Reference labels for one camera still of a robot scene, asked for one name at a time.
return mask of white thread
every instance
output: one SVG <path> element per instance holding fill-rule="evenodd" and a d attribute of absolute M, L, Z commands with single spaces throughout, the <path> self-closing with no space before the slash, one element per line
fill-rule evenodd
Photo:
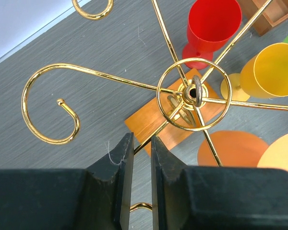
<path fill-rule="evenodd" d="M 106 146 L 106 149 L 107 149 L 107 151 L 108 151 L 108 156 L 109 156 L 109 159 L 110 159 L 111 163 L 114 164 L 114 165 L 119 166 L 123 160 L 120 160 L 120 162 L 119 162 L 118 164 L 116 164 L 116 163 L 112 160 L 111 155 L 110 155 L 110 141 L 109 141 L 109 140 L 108 140 L 108 147 L 107 147 L 106 144 L 105 144 L 105 146 Z"/>
<path fill-rule="evenodd" d="M 142 39 L 140 39 L 140 28 L 139 28 L 139 24 L 138 24 L 138 39 L 139 39 L 141 42 L 143 42 L 143 44 L 146 46 L 145 42 L 144 42 Z"/>

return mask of wooden block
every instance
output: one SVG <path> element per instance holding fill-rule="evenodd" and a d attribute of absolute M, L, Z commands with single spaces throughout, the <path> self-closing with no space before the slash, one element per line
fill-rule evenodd
<path fill-rule="evenodd" d="M 191 79 L 194 75 L 198 75 L 201 78 L 201 74 L 196 69 L 190 70 L 186 74 L 186 77 L 187 79 Z M 172 85 L 170 85 L 169 89 L 177 90 L 181 83 L 182 81 L 181 79 L 179 79 Z M 218 98 L 217 93 L 211 88 L 211 86 L 207 83 L 205 83 L 205 85 L 208 89 L 209 97 Z M 168 94 L 165 93 L 160 94 L 160 99 L 166 112 L 171 110 L 171 107 L 167 101 L 167 96 Z M 218 113 L 220 113 L 223 109 L 224 105 L 222 104 L 206 103 L 201 108 L 204 121 L 208 122 Z M 165 120 L 166 119 L 163 117 L 158 108 L 157 100 L 156 98 L 154 98 L 137 112 L 135 112 L 133 115 L 131 115 L 129 118 L 127 118 L 125 120 L 125 124 L 129 128 L 129 130 L 134 133 L 134 136 L 138 139 L 138 141 L 142 143 Z M 188 126 L 187 123 L 185 123 L 181 118 L 178 119 L 178 122 L 180 124 Z M 190 131 L 185 131 L 171 124 L 168 124 L 168 126 L 164 128 L 158 136 L 162 139 L 168 149 L 172 149 L 191 134 L 192 132 Z M 149 143 L 148 145 L 146 145 L 144 149 L 150 156 L 151 144 Z"/>
<path fill-rule="evenodd" d="M 242 12 L 250 19 L 266 0 L 238 0 Z M 262 36 L 288 19 L 288 0 L 273 0 L 262 16 L 254 23 L 256 32 Z"/>

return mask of white wall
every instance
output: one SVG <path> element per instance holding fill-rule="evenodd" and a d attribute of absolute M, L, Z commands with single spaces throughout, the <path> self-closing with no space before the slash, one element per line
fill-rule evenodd
<path fill-rule="evenodd" d="M 72 0 L 0 0 L 0 62 L 72 12 Z"/>

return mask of gold wire stand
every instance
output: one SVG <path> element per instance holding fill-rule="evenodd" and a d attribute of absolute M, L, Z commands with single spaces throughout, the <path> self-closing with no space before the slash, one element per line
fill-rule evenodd
<path fill-rule="evenodd" d="M 102 77 L 105 79 L 109 79 L 109 80 L 113 80 L 113 81 L 117 81 L 123 84 L 128 84 L 128 85 L 132 85 L 132 86 L 136 86 L 136 87 L 140 87 L 140 88 L 144 88 L 144 89 L 148 89 L 148 90 L 153 90 L 156 91 L 156 98 L 157 98 L 157 102 L 158 102 L 158 107 L 160 112 L 162 113 L 162 115 L 165 117 L 166 121 L 164 121 L 154 132 L 152 132 L 135 150 L 134 150 L 134 154 L 137 154 L 145 145 L 147 145 L 150 141 L 151 141 L 151 137 L 154 135 L 158 135 L 168 124 L 172 124 L 178 128 L 184 129 L 184 130 L 190 130 L 190 131 L 203 131 L 204 137 L 208 143 L 208 146 L 214 156 L 214 159 L 216 160 L 218 166 L 222 166 L 222 162 L 220 160 L 220 158 L 218 157 L 218 154 L 216 152 L 216 149 L 211 141 L 211 138 L 209 136 L 208 133 L 208 129 L 215 126 L 221 119 L 224 118 L 225 114 L 227 113 L 229 107 L 231 105 L 233 106 L 243 106 L 243 107 L 250 107 L 250 108 L 261 108 L 261 109 L 272 109 L 272 110 L 283 110 L 283 111 L 288 111 L 288 106 L 286 105 L 278 105 L 278 104 L 265 104 L 265 103 L 252 103 L 252 102 L 240 102 L 240 101 L 233 101 L 232 100 L 232 88 L 229 82 L 229 78 L 227 73 L 225 73 L 225 71 L 223 69 L 221 69 L 221 67 L 218 65 L 220 63 L 220 61 L 226 56 L 226 54 L 233 48 L 233 46 L 239 41 L 239 39 L 246 33 L 246 31 L 248 31 L 248 29 L 255 23 L 255 21 L 261 16 L 261 14 L 263 13 L 263 11 L 267 8 L 267 6 L 272 2 L 273 0 L 267 0 L 265 2 L 265 4 L 254 14 L 254 16 L 245 24 L 245 26 L 240 30 L 240 32 L 233 38 L 233 40 L 230 42 L 230 44 L 223 50 L 223 52 L 219 55 L 219 57 L 214 61 L 208 61 L 202 58 L 188 58 L 188 59 L 184 59 L 184 60 L 178 60 L 176 52 L 174 50 L 173 44 L 170 40 L 170 37 L 168 35 L 166 26 L 164 24 L 158 3 L 156 0 L 152 0 L 152 4 L 153 7 L 155 9 L 156 12 L 156 16 L 158 19 L 158 22 L 160 24 L 162 33 L 164 35 L 166 44 L 168 45 L 169 51 L 171 53 L 171 56 L 173 58 L 174 64 L 172 66 L 170 66 L 162 75 L 158 86 L 153 86 L 153 85 L 148 85 L 148 84 L 144 84 L 144 83 L 140 83 L 137 81 L 132 81 L 132 80 L 128 80 L 128 79 L 124 79 L 121 77 L 117 77 L 114 75 L 110 75 L 107 73 L 103 73 L 97 70 L 93 70 L 93 69 L 88 69 L 88 68 L 84 68 L 81 66 L 77 66 L 77 65 L 73 65 L 73 64 L 67 64 L 67 63 L 56 63 L 56 64 L 51 64 L 48 66 L 45 66 L 43 68 L 41 68 L 40 70 L 38 70 L 36 73 L 34 73 L 30 79 L 28 80 L 28 82 L 26 83 L 24 90 L 23 90 L 23 94 L 22 94 L 22 103 L 21 103 L 21 107 L 22 107 L 22 114 L 24 117 L 24 121 L 27 124 L 28 128 L 32 131 L 32 133 L 39 138 L 40 140 L 47 142 L 49 144 L 54 144 L 54 145 L 61 145 L 61 144 L 66 144 L 70 141 L 72 141 L 76 135 L 79 132 L 80 129 L 80 120 L 79 117 L 77 115 L 77 113 L 75 111 L 73 111 L 65 102 L 63 99 L 58 99 L 57 103 L 59 106 L 61 106 L 69 115 L 71 115 L 72 119 L 74 120 L 74 130 L 73 132 L 67 137 L 67 138 L 63 138 L 63 139 L 52 139 L 52 138 L 48 138 L 45 135 L 43 135 L 40 131 L 38 131 L 35 126 L 32 124 L 32 121 L 30 120 L 30 116 L 28 113 L 28 108 L 27 108 L 27 100 L 28 100 L 28 94 L 30 91 L 31 86 L 33 85 L 33 83 L 37 80 L 38 77 L 40 77 L 42 74 L 53 70 L 53 69 L 73 69 L 75 71 L 79 71 L 79 72 L 83 72 L 83 73 L 87 73 L 87 74 L 91 74 L 91 75 L 95 75 L 98 77 Z M 84 12 L 81 7 L 79 6 L 77 0 L 72 0 L 72 3 L 76 9 L 76 11 L 78 11 L 78 13 L 80 15 L 82 15 L 83 17 L 89 19 L 89 20 L 99 20 L 104 18 L 105 16 L 107 16 L 112 8 L 113 8 L 113 0 L 108 0 L 108 5 L 107 7 L 98 14 L 89 14 Z M 189 61 L 201 61 L 204 63 L 207 63 L 210 65 L 210 68 L 208 69 L 208 71 L 202 76 L 201 80 L 200 80 L 200 84 L 196 84 L 196 79 L 194 78 L 192 83 L 189 83 L 182 68 L 181 68 L 181 64 L 189 62 Z M 170 89 L 165 89 L 161 87 L 161 84 L 164 80 L 164 78 L 166 77 L 166 75 L 173 69 L 173 68 L 177 68 L 180 78 L 182 80 L 182 83 L 184 84 L 184 91 L 180 92 L 180 91 L 175 91 L 175 90 L 170 90 Z M 192 98 L 190 95 L 190 92 L 192 89 L 199 89 L 201 88 L 201 84 L 204 83 L 204 81 L 207 79 L 207 77 L 209 76 L 209 74 L 214 70 L 217 69 L 225 78 L 226 83 L 227 83 L 227 87 L 228 87 L 228 98 L 226 100 L 224 99 L 216 99 L 216 98 L 209 98 L 209 97 L 202 97 L 200 98 Z M 165 113 L 161 101 L 160 101 L 160 93 L 167 93 L 167 94 L 171 94 L 171 95 L 175 95 L 175 96 L 179 96 L 181 97 L 181 100 L 179 102 L 179 104 L 177 105 L 177 107 L 175 109 L 173 109 L 173 111 L 168 115 L 167 113 Z M 224 104 L 226 105 L 223 113 L 221 114 L 221 116 L 214 122 L 212 122 L 211 124 L 206 125 L 204 123 L 203 120 L 203 116 L 200 112 L 199 106 L 202 103 L 218 103 L 218 104 Z M 200 121 L 200 126 L 199 127 L 184 127 L 182 125 L 179 125 L 175 122 L 174 117 L 179 113 L 179 111 L 186 105 L 191 105 L 194 108 L 194 111 L 196 113 L 196 115 L 198 116 L 198 119 Z M 135 204 L 133 206 L 131 206 L 131 210 L 130 211 L 134 211 L 138 208 L 146 208 L 148 210 L 152 210 L 152 207 L 150 204 L 147 203 L 138 203 Z"/>

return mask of gold wire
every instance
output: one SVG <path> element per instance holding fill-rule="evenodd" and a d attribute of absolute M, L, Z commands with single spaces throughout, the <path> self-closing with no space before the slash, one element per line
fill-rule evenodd
<path fill-rule="evenodd" d="M 153 206 L 151 204 L 142 202 L 142 203 L 136 203 L 134 205 L 131 205 L 130 206 L 130 212 L 133 212 L 139 208 L 144 208 L 144 209 L 147 209 L 151 212 L 153 211 Z"/>
<path fill-rule="evenodd" d="M 185 102 L 182 100 L 179 105 L 173 110 L 170 114 L 169 118 L 172 119 L 179 110 L 185 105 Z M 144 148 L 152 139 L 152 136 L 158 135 L 166 126 L 168 125 L 168 121 L 164 121 L 151 135 L 149 135 L 135 150 L 134 154 L 137 154 L 142 148 Z"/>
<path fill-rule="evenodd" d="M 220 63 L 220 61 L 226 56 L 226 54 L 234 47 L 237 41 L 245 34 L 245 32 L 250 29 L 250 27 L 257 21 L 257 19 L 263 14 L 264 10 L 269 6 L 269 4 L 273 0 L 268 0 L 265 2 L 265 4 L 249 19 L 249 21 L 245 24 L 245 26 L 240 30 L 240 32 L 235 36 L 235 38 L 229 43 L 229 45 L 223 50 L 223 52 L 217 57 L 217 59 L 214 61 L 217 65 Z M 201 82 L 203 83 L 206 78 L 209 76 L 209 74 L 213 71 L 214 67 L 211 66 L 207 72 L 202 76 Z"/>
<path fill-rule="evenodd" d="M 78 0 L 72 0 L 72 4 L 75 8 L 75 10 L 82 16 L 85 17 L 86 19 L 89 20 L 99 20 L 104 17 L 106 17 L 112 10 L 113 8 L 113 0 L 108 0 L 108 5 L 107 7 L 100 13 L 97 14 L 89 14 L 82 10 L 82 8 L 79 6 Z"/>
<path fill-rule="evenodd" d="M 203 97 L 202 101 L 203 102 L 216 103 L 216 104 L 226 104 L 226 100 L 217 99 L 217 98 Z M 256 103 L 256 102 L 240 102 L 240 101 L 231 101 L 230 104 L 234 105 L 234 106 L 257 108 L 257 109 L 271 109 L 271 110 L 288 111 L 288 105 L 265 104 L 265 103 Z"/>
<path fill-rule="evenodd" d="M 201 114 L 200 109 L 198 107 L 195 107 L 194 104 L 193 104 L 193 109 L 196 112 L 196 115 L 197 115 L 197 117 L 199 119 L 199 122 L 200 122 L 201 126 L 205 126 L 205 122 L 204 122 L 204 119 L 203 119 L 203 116 Z M 206 141 L 208 143 L 208 146 L 209 146 L 209 148 L 211 150 L 211 153 L 212 153 L 214 159 L 216 160 L 216 163 L 218 164 L 219 167 L 222 167 L 223 166 L 222 162 L 221 162 L 221 160 L 220 160 L 220 158 L 219 158 L 219 156 L 218 156 L 218 154 L 216 152 L 216 149 L 215 149 L 215 147 L 214 147 L 214 145 L 212 143 L 212 140 L 211 140 L 211 138 L 209 136 L 208 130 L 204 129 L 203 133 L 204 133 L 205 139 L 206 139 Z"/>
<path fill-rule="evenodd" d="M 223 75 L 224 79 L 226 80 L 226 85 L 227 85 L 227 88 L 228 88 L 228 99 L 227 99 L 227 102 L 226 102 L 225 109 L 223 110 L 223 112 L 220 115 L 220 117 L 218 117 L 214 122 L 212 122 L 212 123 L 210 123 L 210 124 L 208 124 L 206 126 L 194 127 L 194 128 L 182 126 L 182 125 L 176 123 L 175 121 L 172 121 L 171 118 L 168 117 L 167 113 L 164 111 L 164 108 L 162 107 L 162 103 L 161 103 L 161 99 L 160 99 L 160 90 L 159 90 L 159 89 L 161 89 L 161 85 L 162 85 L 162 82 L 163 82 L 164 78 L 167 76 L 167 74 L 169 72 L 171 72 L 172 69 L 174 69 L 179 64 L 183 64 L 183 63 L 190 62 L 190 61 L 192 61 L 192 62 L 200 61 L 200 62 L 206 63 L 208 65 L 214 66 Z M 180 60 L 180 61 L 174 63 L 173 65 L 171 65 L 162 74 L 162 76 L 161 76 L 161 78 L 160 78 L 160 80 L 158 82 L 158 85 L 157 85 L 156 98 L 157 98 L 157 104 L 158 104 L 158 108 L 159 108 L 160 112 L 167 119 L 167 121 L 169 123 L 171 123 L 173 126 L 175 126 L 177 128 L 184 129 L 184 130 L 188 130 L 188 131 L 202 131 L 204 129 L 209 129 L 209 128 L 215 126 L 217 123 L 219 123 L 224 118 L 224 116 L 228 112 L 228 109 L 229 109 L 229 106 L 230 106 L 230 102 L 231 102 L 231 98 L 232 98 L 232 88 L 231 88 L 230 80 L 229 80 L 229 77 L 228 77 L 227 73 L 225 73 L 225 71 L 220 66 L 216 65 L 215 63 L 213 63 L 213 62 L 211 62 L 209 60 L 203 59 L 203 58 L 199 58 L 199 57 L 197 57 L 197 58 L 194 57 L 193 58 L 192 57 L 192 58 L 183 59 L 183 60 Z"/>
<path fill-rule="evenodd" d="M 133 86 L 137 86 L 140 88 L 144 88 L 144 89 L 149 89 L 149 90 L 154 90 L 156 91 L 156 86 L 152 86 L 152 85 L 148 85 L 148 84 L 144 84 L 144 83 L 140 83 L 137 81 L 132 81 L 132 80 L 128 80 L 125 78 L 120 78 L 114 75 L 110 75 L 110 74 L 106 74 L 100 71 L 96 71 L 93 69 L 88 69 L 88 68 L 84 68 L 81 66 L 77 66 L 77 65 L 72 65 L 72 64 L 67 64 L 67 63 L 56 63 L 56 64 L 51 64 L 48 66 L 44 66 L 43 68 L 41 68 L 40 70 L 38 70 L 37 72 L 35 72 L 30 79 L 28 80 L 28 82 L 26 83 L 25 87 L 24 87 L 24 91 L 22 94 L 22 114 L 24 117 L 24 121 L 26 123 L 26 125 L 28 126 L 28 128 L 31 130 L 31 132 L 40 140 L 47 142 L 49 144 L 54 144 L 54 145 L 62 145 L 62 144 L 66 144 L 68 142 L 70 142 L 71 140 L 73 140 L 76 135 L 79 132 L 80 129 L 80 120 L 78 115 L 76 114 L 75 111 L 73 111 L 64 101 L 63 99 L 58 99 L 58 105 L 61 106 L 65 111 L 67 111 L 73 118 L 74 123 L 75 123 L 75 127 L 74 130 L 72 132 L 72 134 L 70 134 L 67 138 L 63 138 L 63 139 L 53 139 L 53 138 L 48 138 L 45 135 L 43 135 L 41 132 L 39 132 L 36 127 L 33 125 L 30 116 L 28 114 L 28 107 L 27 107 L 27 101 L 28 101 L 28 94 L 30 91 L 30 88 L 32 87 L 32 85 L 34 84 L 34 82 L 37 80 L 38 77 L 40 77 L 42 74 L 51 71 L 53 69 L 72 69 L 75 71 L 80 71 L 83 73 L 88 73 L 91 75 L 95 75 L 98 77 L 102 77 L 102 78 L 106 78 L 109 80 L 113 80 L 113 81 L 117 81 L 120 83 L 124 83 L 124 84 L 128 84 L 128 85 L 133 85 Z M 181 95 L 182 93 L 179 91 L 173 91 L 173 90 L 169 90 L 169 89 L 162 89 L 162 91 L 164 93 L 168 93 L 168 94 L 173 94 L 173 95 Z"/>
<path fill-rule="evenodd" d="M 163 36 L 164 36 L 164 39 L 168 45 L 168 49 L 172 55 L 172 58 L 174 60 L 174 62 L 178 62 L 178 57 L 176 55 L 176 52 L 174 50 L 174 46 L 171 42 L 171 39 L 169 38 L 169 35 L 168 35 L 168 32 L 167 32 L 167 28 L 164 24 L 164 21 L 163 21 L 163 18 L 162 18 L 162 15 L 161 15 L 161 12 L 160 12 L 160 9 L 159 9 L 159 6 L 158 6 L 158 3 L 156 0 L 152 0 L 152 3 L 153 3 L 153 6 L 154 6 L 154 9 L 155 9 L 155 12 L 156 12 L 156 16 L 157 16 L 157 19 L 159 21 L 159 24 L 160 24 L 160 27 L 161 27 L 161 30 L 162 30 L 162 33 L 163 33 Z M 188 83 L 188 80 L 186 78 L 186 75 L 184 74 L 183 72 L 183 69 L 180 65 L 177 65 L 177 69 L 178 69 L 178 73 L 180 75 L 180 78 L 182 80 L 182 83 L 184 84 L 185 87 L 187 87 L 189 85 Z"/>

